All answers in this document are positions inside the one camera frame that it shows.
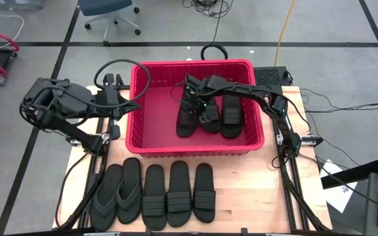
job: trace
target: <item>wooden table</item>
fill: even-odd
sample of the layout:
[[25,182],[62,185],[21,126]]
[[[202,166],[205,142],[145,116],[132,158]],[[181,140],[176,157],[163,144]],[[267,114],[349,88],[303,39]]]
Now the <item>wooden table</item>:
[[[291,99],[305,116],[303,102],[298,87],[283,87],[283,93]],[[122,96],[128,97],[129,91],[121,91]],[[300,135],[308,134],[307,124],[300,118],[293,106],[289,106],[289,118],[294,131]],[[193,187],[195,169],[200,163],[209,163],[213,167],[214,185],[217,192],[216,216],[210,224],[201,223],[192,214],[189,222],[182,227],[172,228],[167,225],[165,232],[197,231],[204,233],[237,233],[246,227],[250,233],[289,233],[287,210],[281,174],[271,166],[271,160],[277,156],[272,121],[261,113],[265,143],[257,151],[250,151],[242,156],[218,157],[164,157],[142,158],[130,153],[125,147],[125,131],[127,115],[120,121],[122,137],[110,144],[108,165],[120,164],[128,157],[137,157],[142,164],[142,178],[149,165],[158,164],[165,171],[165,186],[169,185],[170,166],[174,161],[185,161],[190,170],[190,181]],[[85,132],[95,133],[97,119],[88,120],[80,128]],[[315,158],[312,147],[302,147],[301,154]],[[73,147],[68,163],[68,169],[83,155],[81,146]],[[71,172],[65,183],[64,194],[58,217],[65,222],[83,197],[90,158],[82,161]],[[326,200],[317,164],[311,160],[298,157],[297,166],[303,189],[303,196],[313,212],[324,225],[331,228],[331,221],[327,211]],[[297,202],[293,200],[297,228],[301,228],[301,220]],[[110,231],[144,232],[146,227],[141,215],[131,224],[122,225],[116,220]]]

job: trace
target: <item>black slide sandal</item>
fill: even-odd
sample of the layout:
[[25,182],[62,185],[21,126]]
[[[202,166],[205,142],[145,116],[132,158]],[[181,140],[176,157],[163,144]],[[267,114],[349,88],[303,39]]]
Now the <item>black slide sandal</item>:
[[189,168],[184,161],[175,161],[170,169],[167,221],[171,227],[180,227],[187,223],[191,213]]
[[196,168],[194,214],[203,223],[211,223],[215,218],[213,169],[206,163],[199,164]]
[[108,167],[98,187],[90,208],[90,223],[97,231],[106,231],[112,226],[117,209],[116,190],[122,180],[123,168],[113,164]]
[[201,123],[201,127],[205,132],[218,133],[221,129],[220,112],[215,101],[215,97],[211,99],[211,102],[205,107],[203,114],[209,118],[209,122]]
[[198,127],[198,117],[191,110],[198,106],[197,102],[193,101],[186,89],[183,89],[182,101],[177,114],[176,134],[181,138],[187,138],[193,135]]
[[119,222],[130,224],[138,218],[141,212],[142,186],[141,164],[137,158],[131,157],[123,162],[123,179],[117,189],[116,199],[119,203]]
[[225,138],[235,138],[243,130],[244,117],[242,102],[239,97],[222,96],[221,134]]
[[142,221],[154,231],[164,229],[167,223],[164,170],[159,165],[150,165],[145,174]]

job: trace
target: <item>red bin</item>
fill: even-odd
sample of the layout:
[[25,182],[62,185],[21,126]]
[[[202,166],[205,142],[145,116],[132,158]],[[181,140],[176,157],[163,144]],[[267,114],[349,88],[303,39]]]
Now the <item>red bin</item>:
[[[233,139],[221,133],[210,134],[198,127],[191,137],[176,135],[179,102],[171,98],[173,85],[184,80],[186,74],[198,79],[219,75],[229,81],[255,85],[253,66],[247,60],[200,60],[178,62],[143,62],[151,73],[151,84],[146,94],[136,102],[142,107],[128,116],[126,147],[143,157],[182,157],[210,155],[241,155],[263,146],[264,134],[259,105],[242,98],[244,126]],[[146,74],[138,66],[131,72],[130,98],[138,95],[146,85]],[[181,98],[182,86],[173,91]],[[221,110],[222,100],[217,97]]]

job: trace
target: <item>gray tile floor line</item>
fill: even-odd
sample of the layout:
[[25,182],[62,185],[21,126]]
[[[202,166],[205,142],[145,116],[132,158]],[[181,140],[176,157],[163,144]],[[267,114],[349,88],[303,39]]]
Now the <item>gray tile floor line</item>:
[[[377,43],[354,43],[354,42],[345,42],[345,43],[313,43],[313,42],[283,42],[281,43],[281,47],[345,47],[345,48],[378,48],[378,28],[374,22],[374,19],[371,16],[371,13],[366,5],[366,2],[364,0],[359,0],[364,13],[366,14],[366,17],[369,21],[369,24],[371,26],[371,29],[373,30]],[[59,74],[59,71],[62,67],[62,62],[65,57],[66,51],[68,47],[102,47],[101,42],[70,42],[72,32],[74,30],[74,27],[77,22],[79,14],[79,9],[76,8],[74,10],[73,18],[71,21],[71,24],[68,28],[67,34],[65,36],[65,40],[63,42],[18,42],[20,46],[23,47],[62,47],[61,51],[59,53],[58,59],[56,61],[53,73],[52,73],[52,78],[56,78]],[[177,42],[122,42],[122,43],[115,43],[111,42],[112,47],[181,47],[181,46],[205,46],[209,42],[207,41],[189,41],[189,42],[182,42],[182,41],[177,41]],[[233,41],[227,41],[227,42],[216,42],[217,44],[220,44],[222,46],[226,47],[276,47],[277,42],[233,42]],[[20,168],[18,169],[17,175],[21,171],[24,171],[22,175],[24,176],[24,173],[27,168],[28,160],[27,158],[25,159],[26,156],[28,156],[28,159],[30,159],[34,142],[35,139],[37,138],[37,132],[34,134],[34,130],[32,131],[29,139],[29,143],[27,145],[27,148],[24,152],[24,156],[22,159],[22,162],[20,164]],[[16,181],[14,181],[13,186],[10,190],[9,197],[7,199],[7,202],[5,203],[5,207],[3,210],[3,213],[0,218],[0,235],[4,233],[4,230],[7,226],[9,216],[12,210],[12,207],[14,205],[14,202],[16,200],[16,196],[18,193],[18,189],[21,185],[20,183],[16,184]]]

